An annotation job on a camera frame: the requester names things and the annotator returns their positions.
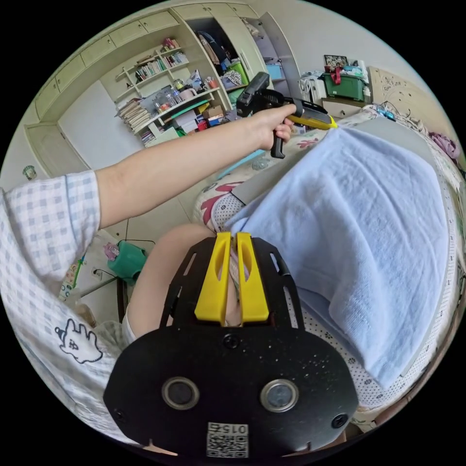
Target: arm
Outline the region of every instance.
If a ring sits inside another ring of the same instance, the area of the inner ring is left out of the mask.
[[[145,214],[255,150],[270,149],[274,129],[287,141],[291,123],[281,123],[294,111],[294,105],[265,110],[140,150],[118,164],[97,170],[100,228]]]

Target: bed headboard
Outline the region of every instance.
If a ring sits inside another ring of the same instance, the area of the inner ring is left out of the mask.
[[[393,104],[400,113],[420,119],[429,131],[457,141],[458,136],[437,99],[415,84],[380,68],[368,67],[374,103]]]

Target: knee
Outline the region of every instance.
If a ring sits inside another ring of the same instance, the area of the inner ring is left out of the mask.
[[[192,245],[202,241],[205,238],[213,237],[215,233],[204,225],[197,223],[187,223],[172,228],[165,233],[156,243],[156,248],[169,248],[170,245],[177,245],[183,248],[184,245]]]

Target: fisheye lens view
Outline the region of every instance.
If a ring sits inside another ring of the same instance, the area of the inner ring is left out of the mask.
[[[403,57],[330,9],[122,17],[43,83],[1,168],[18,348],[79,421],[163,464],[364,442],[466,308],[457,132]]]

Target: black handle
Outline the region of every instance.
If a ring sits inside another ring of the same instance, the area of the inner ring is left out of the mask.
[[[285,158],[285,154],[283,153],[283,139],[278,137],[275,131],[273,132],[273,146],[270,155],[275,159]]]

